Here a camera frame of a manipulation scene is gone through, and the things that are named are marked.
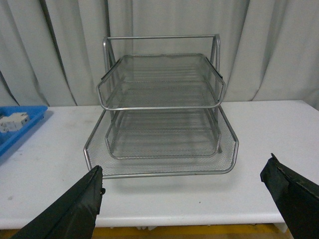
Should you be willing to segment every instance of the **curtain fold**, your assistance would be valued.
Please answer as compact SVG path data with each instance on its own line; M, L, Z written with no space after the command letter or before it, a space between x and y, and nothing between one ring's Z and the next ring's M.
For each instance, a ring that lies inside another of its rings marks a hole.
M98 105L107 28L112 36L219 33L225 101L305 100L319 110L317 0L3 0L0 105ZM209 57L211 39L112 44L116 59Z
M47 105L74 104L39 1L8 1L8 4L31 67L33 85L41 101Z

